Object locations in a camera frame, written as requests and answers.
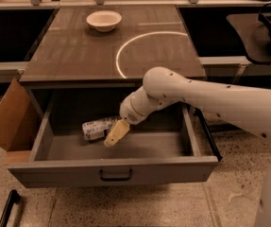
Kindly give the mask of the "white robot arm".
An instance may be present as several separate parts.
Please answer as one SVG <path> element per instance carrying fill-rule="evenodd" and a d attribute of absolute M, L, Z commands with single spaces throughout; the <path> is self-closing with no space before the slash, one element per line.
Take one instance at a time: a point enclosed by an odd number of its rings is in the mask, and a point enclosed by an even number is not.
<path fill-rule="evenodd" d="M 271 90 L 187 79 L 164 67 L 148 70 L 143 86 L 121 103 L 120 119 L 104 145 L 111 147 L 155 111 L 176 102 L 217 114 L 222 120 L 271 141 Z M 254 227 L 271 227 L 271 165 L 263 182 Z"/>

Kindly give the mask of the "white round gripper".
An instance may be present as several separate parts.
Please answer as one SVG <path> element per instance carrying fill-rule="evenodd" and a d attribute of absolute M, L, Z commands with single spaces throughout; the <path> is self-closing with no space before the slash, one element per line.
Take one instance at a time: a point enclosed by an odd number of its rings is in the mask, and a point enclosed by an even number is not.
<path fill-rule="evenodd" d="M 122 119 L 114 123 L 105 141 L 105 147 L 116 145 L 130 130 L 130 125 L 137 125 L 163 106 L 163 102 L 149 96 L 144 87 L 127 96 L 120 104 L 119 114 Z"/>

